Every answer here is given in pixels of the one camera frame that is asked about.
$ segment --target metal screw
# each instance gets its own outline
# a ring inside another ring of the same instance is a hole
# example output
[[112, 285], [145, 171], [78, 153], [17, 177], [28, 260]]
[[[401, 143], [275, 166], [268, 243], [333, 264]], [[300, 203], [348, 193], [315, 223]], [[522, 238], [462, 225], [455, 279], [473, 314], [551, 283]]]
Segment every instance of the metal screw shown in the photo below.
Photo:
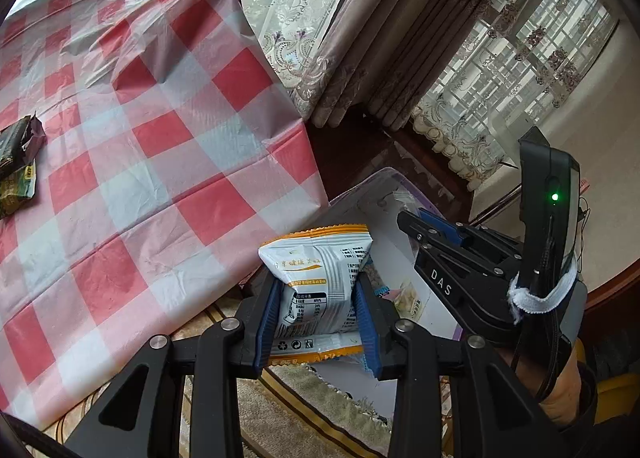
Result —
[[235, 317], [227, 317], [220, 323], [220, 327], [225, 330], [225, 332], [230, 332], [235, 330], [240, 326], [240, 321]]
[[466, 340], [466, 343], [472, 348], [475, 348], [476, 350], [479, 350], [480, 348], [484, 348], [484, 344], [485, 344], [484, 339], [482, 339], [480, 335], [471, 335]]
[[414, 329], [414, 323], [409, 319], [400, 319], [399, 321], [396, 321], [395, 326], [396, 330], [402, 333], [410, 332]]
[[159, 350], [160, 348], [164, 348], [167, 342], [168, 340], [164, 335], [154, 335], [149, 339], [149, 346], [155, 350]]

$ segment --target red and white tablecloth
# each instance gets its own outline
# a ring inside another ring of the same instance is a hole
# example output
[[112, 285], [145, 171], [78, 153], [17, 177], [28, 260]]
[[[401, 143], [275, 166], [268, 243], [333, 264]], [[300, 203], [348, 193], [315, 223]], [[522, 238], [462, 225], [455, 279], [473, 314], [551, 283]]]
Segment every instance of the red and white tablecloth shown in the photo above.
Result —
[[240, 0], [39, 0], [0, 41], [0, 127], [47, 133], [0, 221], [0, 409], [43, 427], [326, 196]]

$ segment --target beige carpet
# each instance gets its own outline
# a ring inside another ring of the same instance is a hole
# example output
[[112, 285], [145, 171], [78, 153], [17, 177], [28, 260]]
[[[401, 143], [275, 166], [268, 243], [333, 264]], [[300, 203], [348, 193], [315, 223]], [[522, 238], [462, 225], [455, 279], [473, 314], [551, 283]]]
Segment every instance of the beige carpet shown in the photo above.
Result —
[[[232, 316], [240, 300], [239, 290], [233, 289], [177, 330], [173, 338], [199, 335], [214, 322]], [[189, 456], [191, 386], [187, 377], [180, 432], [184, 458]], [[46, 433], [63, 443], [106, 387], [85, 398]], [[325, 383], [307, 366], [271, 366], [258, 380], [238, 380], [238, 406], [245, 457], [386, 456], [390, 439], [386, 421]]]

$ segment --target beige wall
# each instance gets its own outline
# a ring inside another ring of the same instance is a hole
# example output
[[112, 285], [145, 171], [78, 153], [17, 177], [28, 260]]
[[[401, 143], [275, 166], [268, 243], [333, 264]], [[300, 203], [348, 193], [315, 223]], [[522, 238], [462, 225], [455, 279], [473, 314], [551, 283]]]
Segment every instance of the beige wall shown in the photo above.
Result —
[[[628, 22], [567, 102], [540, 126], [553, 147], [570, 152], [590, 189], [582, 276], [592, 290], [640, 258], [640, 40]], [[474, 196], [475, 216], [520, 182], [502, 167]], [[487, 223], [518, 236], [518, 204]]]

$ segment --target dark wooden floor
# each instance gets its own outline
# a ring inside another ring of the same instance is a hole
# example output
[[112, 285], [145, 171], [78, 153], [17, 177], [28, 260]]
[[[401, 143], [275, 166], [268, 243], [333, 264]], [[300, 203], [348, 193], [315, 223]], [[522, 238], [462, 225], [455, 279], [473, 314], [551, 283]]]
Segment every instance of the dark wooden floor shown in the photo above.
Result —
[[383, 167], [393, 167], [450, 221], [467, 222], [473, 194], [466, 181], [447, 167], [448, 159], [431, 150], [410, 126], [388, 133], [376, 120], [354, 108], [336, 128], [306, 130], [329, 199], [333, 199]]

